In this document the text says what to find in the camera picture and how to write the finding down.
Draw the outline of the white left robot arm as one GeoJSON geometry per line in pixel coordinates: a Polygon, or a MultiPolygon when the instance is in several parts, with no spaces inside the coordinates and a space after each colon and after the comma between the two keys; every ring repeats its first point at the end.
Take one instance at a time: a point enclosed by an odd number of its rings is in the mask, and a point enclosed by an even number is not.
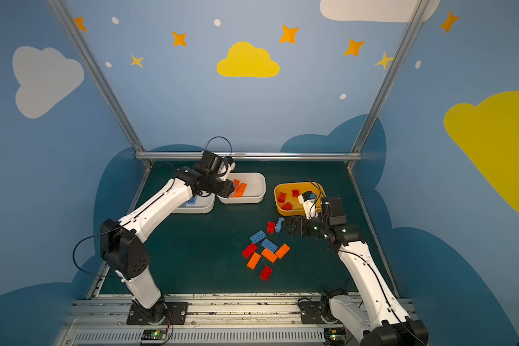
{"type": "Polygon", "coordinates": [[[141,324],[160,325],[169,313],[164,294],[149,269],[151,256],[145,243],[172,212],[197,195],[223,198],[234,192],[228,178],[236,167],[232,157],[205,150],[193,167],[174,170],[174,177],[133,212],[101,225],[100,256],[132,294],[131,312],[141,324]]]}

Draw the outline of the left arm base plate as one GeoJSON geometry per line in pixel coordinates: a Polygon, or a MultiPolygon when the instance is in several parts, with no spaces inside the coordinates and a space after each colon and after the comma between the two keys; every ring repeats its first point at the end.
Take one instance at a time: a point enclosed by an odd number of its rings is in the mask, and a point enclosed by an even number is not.
{"type": "Polygon", "coordinates": [[[133,301],[126,320],[127,325],[164,326],[169,323],[183,325],[186,320],[189,303],[160,301],[150,309],[145,309],[133,301]]]}

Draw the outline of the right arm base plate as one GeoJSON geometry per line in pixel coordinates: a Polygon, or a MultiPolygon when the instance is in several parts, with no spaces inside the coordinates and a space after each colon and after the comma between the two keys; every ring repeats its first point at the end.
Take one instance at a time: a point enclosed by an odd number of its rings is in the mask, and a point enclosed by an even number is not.
{"type": "Polygon", "coordinates": [[[302,324],[340,324],[329,307],[326,300],[312,301],[309,298],[301,298],[297,301],[300,309],[302,324]]]}

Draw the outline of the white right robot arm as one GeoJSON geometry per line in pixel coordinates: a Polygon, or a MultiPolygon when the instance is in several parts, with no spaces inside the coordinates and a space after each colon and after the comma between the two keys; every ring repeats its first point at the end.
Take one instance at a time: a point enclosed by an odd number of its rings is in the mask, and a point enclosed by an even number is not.
{"type": "Polygon", "coordinates": [[[341,324],[360,345],[427,345],[426,326],[413,320],[396,299],[358,227],[348,224],[342,200],[307,191],[298,201],[305,213],[301,225],[323,236],[335,250],[364,305],[356,305],[343,289],[326,291],[319,301],[301,298],[297,305],[302,323],[341,324]]]}

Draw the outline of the long red lego brick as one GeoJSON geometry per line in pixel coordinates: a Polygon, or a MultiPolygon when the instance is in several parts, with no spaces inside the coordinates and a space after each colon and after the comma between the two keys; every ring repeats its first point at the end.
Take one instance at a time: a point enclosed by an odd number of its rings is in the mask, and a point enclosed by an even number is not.
{"type": "Polygon", "coordinates": [[[251,243],[250,245],[248,245],[248,246],[247,246],[247,247],[242,251],[242,256],[243,256],[245,259],[249,259],[249,258],[251,258],[251,256],[256,252],[257,249],[258,249],[257,245],[251,243]]]}

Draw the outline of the blue lego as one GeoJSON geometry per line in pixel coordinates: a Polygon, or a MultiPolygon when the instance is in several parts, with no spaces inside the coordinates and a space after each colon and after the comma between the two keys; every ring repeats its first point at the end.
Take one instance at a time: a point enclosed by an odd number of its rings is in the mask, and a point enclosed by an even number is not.
{"type": "Polygon", "coordinates": [[[275,254],[278,250],[278,246],[271,242],[269,239],[263,239],[261,245],[265,248],[271,251],[273,254],[275,254]]]}
{"type": "Polygon", "coordinates": [[[275,225],[275,232],[276,233],[280,233],[281,232],[281,229],[282,229],[282,223],[284,222],[284,218],[283,217],[280,217],[275,225]]]}
{"type": "Polygon", "coordinates": [[[263,230],[258,231],[250,237],[250,242],[254,245],[262,242],[266,238],[266,233],[263,230]]]}
{"type": "Polygon", "coordinates": [[[193,196],[189,201],[187,201],[187,205],[195,205],[197,200],[197,196],[193,196]]]}

